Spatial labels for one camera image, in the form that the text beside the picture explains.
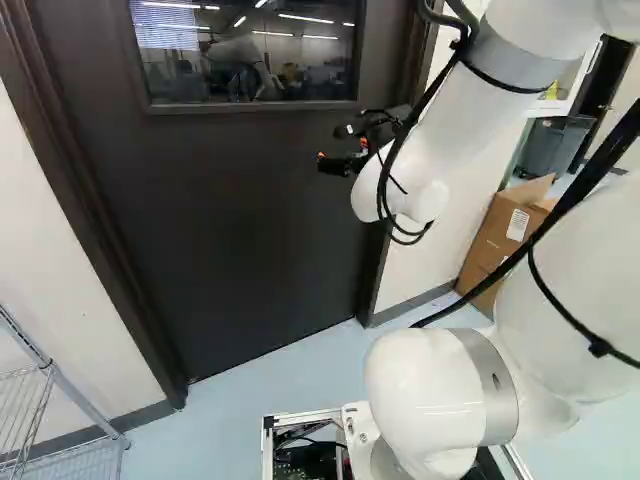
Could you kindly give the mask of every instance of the trash can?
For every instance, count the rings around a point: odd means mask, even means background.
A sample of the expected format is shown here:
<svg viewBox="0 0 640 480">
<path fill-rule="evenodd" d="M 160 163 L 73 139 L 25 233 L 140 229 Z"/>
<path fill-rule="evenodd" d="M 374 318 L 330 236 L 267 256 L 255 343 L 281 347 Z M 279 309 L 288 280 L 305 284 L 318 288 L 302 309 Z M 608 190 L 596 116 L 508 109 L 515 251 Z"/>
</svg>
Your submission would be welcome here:
<svg viewBox="0 0 640 480">
<path fill-rule="evenodd" d="M 515 175 L 536 178 L 555 173 L 556 179 L 560 178 L 595 121 L 586 115 L 537 119 L 518 159 Z"/>
</svg>

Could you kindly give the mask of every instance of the robotic arm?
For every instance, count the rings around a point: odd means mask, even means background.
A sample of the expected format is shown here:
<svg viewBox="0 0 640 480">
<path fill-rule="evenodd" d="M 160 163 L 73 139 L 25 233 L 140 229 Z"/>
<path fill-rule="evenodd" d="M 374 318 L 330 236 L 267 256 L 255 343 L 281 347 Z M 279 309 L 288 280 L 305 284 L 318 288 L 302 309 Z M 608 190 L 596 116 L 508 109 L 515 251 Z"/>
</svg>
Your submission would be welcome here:
<svg viewBox="0 0 640 480">
<path fill-rule="evenodd" d="M 397 154 L 390 173 L 405 190 L 384 184 L 388 213 L 437 219 L 449 175 L 465 158 L 603 32 L 637 42 L 639 26 L 638 0 L 493 0 L 426 113 L 395 140 L 399 150 L 381 150 L 383 158 Z M 353 209 L 365 222 L 381 217 L 381 163 L 367 162 L 353 187 Z M 560 219 L 504 283 L 494 327 L 405 329 L 378 340 L 365 364 L 371 424 L 354 415 L 352 425 L 378 437 L 368 462 L 359 460 L 363 447 L 349 443 L 356 477 L 459 479 L 477 446 L 563 431 L 584 405 L 637 387 L 640 224 L 630 219 L 639 205 L 636 174 Z M 605 236 L 616 238 L 615 251 Z"/>
<path fill-rule="evenodd" d="M 401 146 L 386 183 L 392 214 L 417 223 L 436 219 L 447 204 L 447 181 L 486 139 L 517 119 L 602 33 L 640 40 L 636 0 L 493 0 L 477 38 L 448 75 Z M 389 153 L 387 145 L 381 154 Z M 380 219 L 381 166 L 368 162 L 351 204 L 364 222 Z"/>
</svg>

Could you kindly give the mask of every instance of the metal wire rack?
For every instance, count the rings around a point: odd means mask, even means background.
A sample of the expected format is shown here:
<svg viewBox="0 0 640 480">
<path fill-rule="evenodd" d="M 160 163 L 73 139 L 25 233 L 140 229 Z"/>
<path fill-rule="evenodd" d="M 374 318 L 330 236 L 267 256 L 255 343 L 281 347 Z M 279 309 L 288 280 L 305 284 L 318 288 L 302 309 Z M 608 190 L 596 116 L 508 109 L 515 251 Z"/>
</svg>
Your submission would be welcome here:
<svg viewBox="0 0 640 480">
<path fill-rule="evenodd" d="M 0 374 L 0 478 L 20 478 L 53 386 L 54 369 Z"/>
<path fill-rule="evenodd" d="M 122 443 L 99 438 L 28 462 L 22 480 L 118 480 L 122 454 Z"/>
<path fill-rule="evenodd" d="M 69 381 L 55 361 L 29 338 L 0 304 L 0 331 L 7 327 L 34 367 L 0 373 L 0 480 L 118 480 L 130 445 Z M 29 458 L 53 385 L 107 436 L 51 455 Z"/>
</svg>

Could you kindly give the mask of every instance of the gray ring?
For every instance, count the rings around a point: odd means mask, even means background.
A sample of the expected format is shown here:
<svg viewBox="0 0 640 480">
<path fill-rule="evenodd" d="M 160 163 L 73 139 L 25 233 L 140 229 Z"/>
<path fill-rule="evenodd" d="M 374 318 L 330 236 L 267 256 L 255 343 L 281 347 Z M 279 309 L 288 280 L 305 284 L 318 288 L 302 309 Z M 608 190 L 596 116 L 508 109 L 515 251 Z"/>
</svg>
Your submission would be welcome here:
<svg viewBox="0 0 640 480">
<path fill-rule="evenodd" d="M 518 397 L 507 365 L 496 347 L 471 328 L 448 329 L 464 345 L 471 357 L 484 393 L 487 426 L 481 446 L 510 442 L 518 430 Z"/>
<path fill-rule="evenodd" d="M 539 57 L 517 47 L 496 32 L 486 17 L 467 53 L 467 59 L 485 74 L 507 85 L 526 89 L 546 89 L 572 60 Z"/>
</svg>

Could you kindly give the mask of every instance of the glass window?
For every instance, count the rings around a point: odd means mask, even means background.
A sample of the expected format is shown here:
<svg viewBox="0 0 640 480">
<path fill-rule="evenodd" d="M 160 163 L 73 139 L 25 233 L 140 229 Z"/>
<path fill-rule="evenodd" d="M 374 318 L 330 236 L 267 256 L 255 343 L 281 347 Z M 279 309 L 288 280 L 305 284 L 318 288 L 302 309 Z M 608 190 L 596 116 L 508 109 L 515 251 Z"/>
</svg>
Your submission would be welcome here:
<svg viewBox="0 0 640 480">
<path fill-rule="evenodd" d="M 354 100 L 358 1 L 131 0 L 152 103 Z"/>
</svg>

